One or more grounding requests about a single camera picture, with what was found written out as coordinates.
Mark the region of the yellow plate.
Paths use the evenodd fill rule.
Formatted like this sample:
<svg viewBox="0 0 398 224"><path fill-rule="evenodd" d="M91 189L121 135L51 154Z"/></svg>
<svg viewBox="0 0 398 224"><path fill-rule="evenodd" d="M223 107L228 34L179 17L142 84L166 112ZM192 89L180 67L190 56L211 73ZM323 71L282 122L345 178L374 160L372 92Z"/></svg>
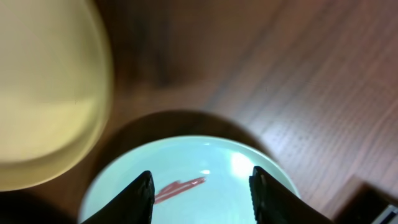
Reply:
<svg viewBox="0 0 398 224"><path fill-rule="evenodd" d="M1 190L77 165L109 118L113 63L93 1L1 2Z"/></svg>

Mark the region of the light green plate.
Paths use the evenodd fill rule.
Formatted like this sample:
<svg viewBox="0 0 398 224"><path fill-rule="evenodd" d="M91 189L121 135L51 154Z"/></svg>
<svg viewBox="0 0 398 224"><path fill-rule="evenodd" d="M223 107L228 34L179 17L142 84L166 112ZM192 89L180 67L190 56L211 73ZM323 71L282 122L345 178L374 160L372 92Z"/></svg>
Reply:
<svg viewBox="0 0 398 224"><path fill-rule="evenodd" d="M153 141L122 154L95 177L83 197L78 222L149 170L155 184L153 223L254 223L249 189L254 166L298 194L270 157L240 142L210 136Z"/></svg>

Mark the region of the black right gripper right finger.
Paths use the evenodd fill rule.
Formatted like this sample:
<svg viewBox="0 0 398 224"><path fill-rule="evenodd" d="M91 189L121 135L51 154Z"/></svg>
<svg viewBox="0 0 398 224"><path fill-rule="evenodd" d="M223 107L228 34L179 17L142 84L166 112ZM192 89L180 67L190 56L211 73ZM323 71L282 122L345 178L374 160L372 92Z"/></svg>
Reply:
<svg viewBox="0 0 398 224"><path fill-rule="evenodd" d="M333 224L262 167L253 167L249 187L257 224Z"/></svg>

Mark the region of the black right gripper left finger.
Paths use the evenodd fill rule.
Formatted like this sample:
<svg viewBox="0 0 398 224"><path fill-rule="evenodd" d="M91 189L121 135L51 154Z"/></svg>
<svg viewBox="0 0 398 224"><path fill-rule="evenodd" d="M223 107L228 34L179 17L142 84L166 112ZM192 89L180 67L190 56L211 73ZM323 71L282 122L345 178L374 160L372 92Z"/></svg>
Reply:
<svg viewBox="0 0 398 224"><path fill-rule="evenodd" d="M151 224L154 202L154 181L146 170L82 224Z"/></svg>

